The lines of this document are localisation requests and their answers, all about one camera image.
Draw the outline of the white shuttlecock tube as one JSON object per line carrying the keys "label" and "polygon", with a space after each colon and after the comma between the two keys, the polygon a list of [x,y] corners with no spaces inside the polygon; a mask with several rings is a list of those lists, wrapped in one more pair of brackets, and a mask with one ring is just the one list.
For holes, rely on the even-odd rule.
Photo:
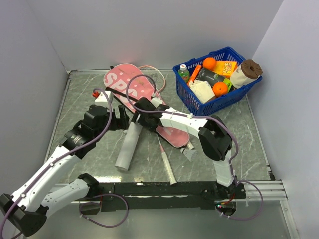
{"label": "white shuttlecock tube", "polygon": [[138,123],[131,122],[124,139],[123,145],[120,149],[115,167],[121,171],[128,171],[132,161],[137,142],[142,131],[142,126]]}

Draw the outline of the white shuttlecock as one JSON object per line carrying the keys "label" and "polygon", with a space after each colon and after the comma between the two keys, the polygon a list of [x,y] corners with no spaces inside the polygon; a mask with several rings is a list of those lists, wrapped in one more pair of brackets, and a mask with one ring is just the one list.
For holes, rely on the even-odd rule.
{"label": "white shuttlecock", "polygon": [[182,148],[181,153],[191,162],[198,154],[197,150]]}

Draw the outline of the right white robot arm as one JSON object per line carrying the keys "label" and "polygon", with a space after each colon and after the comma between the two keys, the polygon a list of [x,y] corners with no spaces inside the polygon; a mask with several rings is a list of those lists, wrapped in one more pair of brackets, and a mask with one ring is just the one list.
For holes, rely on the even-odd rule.
{"label": "right white robot arm", "polygon": [[145,97],[135,102],[133,107],[140,114],[139,123],[149,130],[158,126],[169,127],[198,138],[202,151],[213,161],[218,194],[222,198],[234,194],[234,172],[230,163],[233,140],[219,118],[193,116],[165,104],[155,106]]}

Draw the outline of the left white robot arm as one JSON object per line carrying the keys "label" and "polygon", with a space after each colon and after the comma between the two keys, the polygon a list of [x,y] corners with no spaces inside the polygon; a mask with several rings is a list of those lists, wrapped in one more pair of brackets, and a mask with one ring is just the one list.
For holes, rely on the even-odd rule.
{"label": "left white robot arm", "polygon": [[81,198],[93,200],[99,193],[99,182],[88,173],[81,174],[66,187],[50,194],[57,181],[96,147],[111,130],[127,130],[129,116],[119,106],[117,118],[113,109],[91,105],[83,119],[65,133],[51,157],[23,186],[12,194],[2,194],[0,209],[21,234],[28,237],[44,225],[47,218],[66,204]]}

